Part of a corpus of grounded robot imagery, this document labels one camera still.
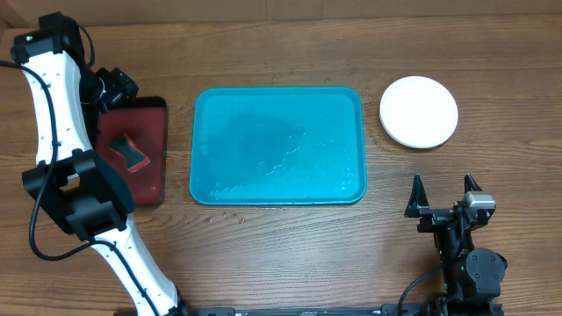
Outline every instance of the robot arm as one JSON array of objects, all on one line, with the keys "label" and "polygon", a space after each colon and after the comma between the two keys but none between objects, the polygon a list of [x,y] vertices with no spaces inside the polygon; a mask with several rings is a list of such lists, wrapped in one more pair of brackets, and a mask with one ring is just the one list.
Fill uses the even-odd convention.
[{"label": "robot arm", "polygon": [[[59,141],[52,162],[52,118],[45,91],[25,72],[39,134],[37,168],[22,175],[26,190],[37,199],[47,181],[40,206],[62,231],[90,242],[103,256],[129,292],[138,315],[186,312],[176,287],[158,269],[136,230],[126,182],[92,149],[97,115],[120,107],[126,97],[136,94],[136,85],[118,69],[93,74],[83,58],[78,25],[60,12],[40,18],[38,31],[17,36],[12,57],[40,75],[49,88]],[[46,179],[50,167],[54,175]],[[63,190],[76,176],[80,185]]]},{"label": "robot arm", "polygon": [[427,311],[432,312],[427,312],[428,316],[503,315],[501,306],[492,300],[501,294],[500,283],[508,262],[490,249],[475,248],[471,234],[488,224],[495,208],[492,195],[482,191],[471,175],[465,176],[462,200],[452,208],[431,208],[420,175],[414,177],[404,216],[420,219],[418,233],[434,235],[446,290],[430,299]]}]

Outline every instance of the blue tray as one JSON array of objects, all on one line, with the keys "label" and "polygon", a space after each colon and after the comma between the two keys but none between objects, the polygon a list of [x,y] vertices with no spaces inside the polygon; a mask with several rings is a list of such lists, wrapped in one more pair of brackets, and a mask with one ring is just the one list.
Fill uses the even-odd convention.
[{"label": "blue tray", "polygon": [[198,97],[190,192],[199,203],[349,204],[366,187],[354,90],[213,88]]}]

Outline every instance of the wooden table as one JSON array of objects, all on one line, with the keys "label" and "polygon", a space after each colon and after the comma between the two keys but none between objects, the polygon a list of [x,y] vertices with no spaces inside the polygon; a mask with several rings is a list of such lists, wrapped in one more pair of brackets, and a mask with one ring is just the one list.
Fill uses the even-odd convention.
[{"label": "wooden table", "polygon": [[[4,34],[9,60],[14,35]],[[471,172],[498,210],[477,247],[509,261],[498,299],[508,315],[562,313],[562,16],[89,28],[96,68],[119,67],[169,105],[166,198],[135,212],[164,273],[194,306],[374,306],[396,302],[437,264],[430,234],[404,219],[412,178],[450,206]],[[378,120],[384,89],[406,75],[443,83],[459,123],[443,146],[414,151]],[[355,205],[207,207],[189,193],[193,105],[217,86],[346,85],[363,101],[368,190]],[[0,69],[0,313],[110,315],[132,307],[94,251],[43,262],[27,243],[36,124],[24,77]],[[41,213],[38,243],[59,254],[79,244]],[[443,284],[414,289],[421,301]]]}]

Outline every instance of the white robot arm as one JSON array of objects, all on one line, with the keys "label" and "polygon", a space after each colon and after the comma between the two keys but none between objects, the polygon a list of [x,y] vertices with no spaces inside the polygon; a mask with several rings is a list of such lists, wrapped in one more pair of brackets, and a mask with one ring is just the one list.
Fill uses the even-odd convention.
[{"label": "white robot arm", "polygon": [[[134,225],[133,198],[125,181],[92,149],[98,113],[125,99],[127,93],[136,94],[136,85],[126,78],[111,83],[115,91],[107,91],[106,82],[85,64],[78,27],[58,12],[40,18],[40,30],[14,39],[16,63],[41,78],[24,71],[39,134],[37,168],[24,172],[24,186],[65,233],[89,242],[109,263],[129,292],[137,315],[185,315],[185,302],[156,265]],[[53,101],[56,134],[40,81]],[[53,162],[54,135],[58,148]],[[54,169],[52,178],[49,168]],[[62,191],[68,179],[76,176],[80,176],[80,186]],[[44,182],[47,186],[38,199]]]}]

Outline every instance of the white plate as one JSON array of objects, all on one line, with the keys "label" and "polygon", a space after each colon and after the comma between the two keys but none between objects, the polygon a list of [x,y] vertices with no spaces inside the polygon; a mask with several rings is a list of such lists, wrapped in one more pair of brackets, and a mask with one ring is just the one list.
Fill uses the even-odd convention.
[{"label": "white plate", "polygon": [[409,76],[386,89],[380,100],[380,122],[400,144],[432,148],[455,132],[458,108],[441,83],[422,76]]}]

